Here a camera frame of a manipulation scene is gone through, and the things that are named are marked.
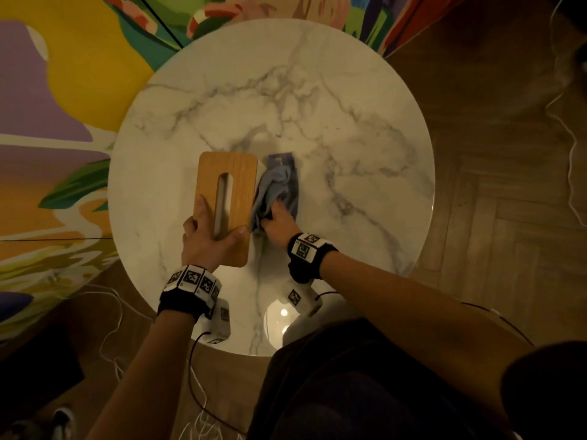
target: person's right arm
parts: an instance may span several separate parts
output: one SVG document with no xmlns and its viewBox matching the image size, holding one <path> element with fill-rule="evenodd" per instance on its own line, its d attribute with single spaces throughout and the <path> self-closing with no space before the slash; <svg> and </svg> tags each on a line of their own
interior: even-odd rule
<svg viewBox="0 0 587 440">
<path fill-rule="evenodd" d="M 287 250 L 300 233 L 281 202 L 261 225 L 271 242 Z M 329 252 L 320 276 L 391 342 L 454 388 L 506 418 L 501 377 L 533 350 L 526 341 L 438 290 Z"/>
</svg>

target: white power cord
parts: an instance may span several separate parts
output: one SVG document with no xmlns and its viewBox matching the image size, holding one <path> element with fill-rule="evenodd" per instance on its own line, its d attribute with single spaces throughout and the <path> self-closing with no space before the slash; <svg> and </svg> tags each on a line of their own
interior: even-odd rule
<svg viewBox="0 0 587 440">
<path fill-rule="evenodd" d="M 104 339 L 102 340 L 102 343 L 100 344 L 100 348 L 98 349 L 98 353 L 100 355 L 100 358 L 104 361 L 107 361 L 109 363 L 111 363 L 114 366 L 114 375 L 116 376 L 116 380 L 118 382 L 121 381 L 122 377 L 124 376 L 124 370 L 120 367 L 118 361 L 118 357 L 114 357 L 114 359 L 110 359 L 108 358 L 106 355 L 104 355 L 104 353 L 102 352 L 102 349 L 104 348 L 104 344 L 106 343 L 106 340 L 108 339 L 108 337 L 116 332 L 118 332 L 118 330 L 120 329 L 120 325 L 122 324 L 122 317 L 124 314 L 123 311 L 123 304 L 128 307 L 130 310 L 132 310 L 133 312 L 135 312 L 137 315 L 139 315 L 142 318 L 145 318 L 147 320 L 150 321 L 151 324 L 153 324 L 155 321 L 141 313 L 140 311 L 138 311 L 137 309 L 135 309 L 133 306 L 131 306 L 129 303 L 127 303 L 127 301 L 125 301 L 124 299 L 122 299 L 120 297 L 120 294 L 113 288 L 110 287 L 105 287 L 105 286 L 99 286 L 97 284 L 86 284 L 84 287 L 91 287 L 91 288 L 102 288 L 105 289 L 107 291 L 97 291 L 97 290 L 88 290 L 88 291 L 81 291 L 79 293 L 75 293 L 74 295 L 71 295 L 69 297 L 61 297 L 61 296 L 57 296 L 58 299 L 61 299 L 63 301 L 65 300 L 69 300 L 72 298 L 75 298 L 77 296 L 81 296 L 81 295 L 90 295 L 90 294 L 94 294 L 94 295 L 109 295 L 112 296 L 114 299 L 116 299 L 118 305 L 119 305 L 119 309 L 120 309 L 120 317 L 118 319 L 118 323 L 116 324 L 116 327 L 111 330 L 110 332 L 108 332 L 108 334 L 104 337 Z M 198 387 L 200 388 L 200 391 L 202 392 L 202 394 L 204 395 L 204 407 L 206 406 L 206 403 L 208 402 L 208 396 L 206 395 L 206 393 L 204 392 L 204 389 L 202 388 L 202 385 L 200 384 L 200 381 L 198 380 L 198 377 L 195 375 L 194 369 L 192 368 L 191 364 L 190 364 L 190 373 L 192 374 L 192 376 L 195 379 L 195 382 L 198 384 Z M 196 432 L 198 434 L 198 440 L 202 440 L 202 438 L 206 439 L 206 440 L 223 440 L 223 435 L 222 435 L 222 431 L 220 429 L 220 426 L 217 423 L 210 423 L 209 422 L 209 416 L 208 414 L 206 414 L 205 412 L 200 412 L 200 414 L 198 414 L 198 416 L 195 418 L 195 421 L 192 423 L 191 421 L 186 423 L 186 426 L 183 428 L 183 430 L 180 433 L 179 438 L 181 439 L 181 437 L 184 435 L 184 433 L 186 432 L 186 429 L 192 426 L 190 428 L 190 440 L 193 440 L 193 434 L 194 432 Z M 211 432 L 215 432 L 216 433 L 216 437 L 208 437 L 209 434 Z"/>
<path fill-rule="evenodd" d="M 552 26 L 552 22 L 554 20 L 554 15 L 558 11 L 559 7 L 561 7 L 561 4 L 563 1 L 564 0 L 559 0 L 559 2 L 556 4 L 554 10 L 552 11 L 552 14 L 550 16 L 550 20 L 548 21 L 549 29 L 550 29 L 550 46 L 551 46 L 551 51 L 554 54 L 554 65 L 553 65 L 552 71 L 554 73 L 555 80 L 558 81 L 561 85 L 561 93 L 559 95 L 557 95 L 554 99 L 552 99 L 548 103 L 548 105 L 546 105 L 544 107 L 544 112 L 546 113 L 546 115 L 548 117 L 559 122 L 562 125 L 562 127 L 565 129 L 565 131 L 568 132 L 570 137 L 573 139 L 573 145 L 569 151 L 569 170 L 567 172 L 567 183 L 569 184 L 569 189 L 570 189 L 568 205 L 569 205 L 570 209 L 573 210 L 573 213 L 575 214 L 577 221 L 579 221 L 579 224 L 581 224 L 581 226 L 583 226 L 583 227 L 587 227 L 587 225 L 585 225 L 583 223 L 583 220 L 581 219 L 581 215 L 577 212 L 576 208 L 573 206 L 573 196 L 575 194 L 575 190 L 573 188 L 573 183 L 572 183 L 570 177 L 573 172 L 573 153 L 575 152 L 575 147 L 577 146 L 577 143 L 578 143 L 577 138 L 575 136 L 575 133 L 567 126 L 567 124 L 565 123 L 565 121 L 561 117 L 554 114 L 553 112 L 548 111 L 548 108 L 550 108 L 552 105 L 554 105 L 554 103 L 558 102 L 561 99 L 561 97 L 565 94 L 565 88 L 566 88 L 564 82 L 559 77 L 556 76 L 556 64 L 558 62 L 558 54 L 556 53 L 556 47 L 554 45 L 554 32 L 553 32 L 553 26 Z"/>
</svg>

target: gray cloth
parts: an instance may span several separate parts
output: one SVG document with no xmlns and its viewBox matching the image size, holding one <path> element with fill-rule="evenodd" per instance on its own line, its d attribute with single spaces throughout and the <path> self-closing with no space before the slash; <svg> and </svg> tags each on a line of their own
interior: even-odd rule
<svg viewBox="0 0 587 440">
<path fill-rule="evenodd" d="M 260 221 L 263 218 L 272 219 L 271 204 L 278 198 L 295 219 L 299 185 L 294 156 L 290 152 L 269 154 L 267 170 L 259 180 L 251 212 L 252 232 L 265 233 L 260 226 Z"/>
</svg>

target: painted wall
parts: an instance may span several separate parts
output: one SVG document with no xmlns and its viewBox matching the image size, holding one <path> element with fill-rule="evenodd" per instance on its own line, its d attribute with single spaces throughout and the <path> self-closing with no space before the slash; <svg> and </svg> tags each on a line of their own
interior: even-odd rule
<svg viewBox="0 0 587 440">
<path fill-rule="evenodd" d="M 293 17 L 386 56 L 461 0 L 145 1 L 0 0 L 0 340 L 116 261 L 106 201 L 116 131 L 192 40 Z"/>
</svg>

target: round marble table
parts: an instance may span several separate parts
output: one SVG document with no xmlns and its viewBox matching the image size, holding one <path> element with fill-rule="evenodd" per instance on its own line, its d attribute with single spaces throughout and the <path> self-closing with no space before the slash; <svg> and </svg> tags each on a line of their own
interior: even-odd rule
<svg viewBox="0 0 587 440">
<path fill-rule="evenodd" d="M 308 21 L 247 21 L 190 44 L 137 95 L 114 146 L 108 203 L 124 268 L 153 309 L 180 266 L 203 151 L 261 162 L 293 152 L 302 229 L 382 269 L 413 268 L 434 199 L 430 136 L 405 83 L 353 37 Z M 248 264 L 216 275 L 231 336 L 214 347 L 272 355 L 297 317 L 286 255 L 255 236 Z M 325 296 L 318 314 L 337 299 Z M 194 337 L 207 324 L 200 318 Z"/>
</svg>

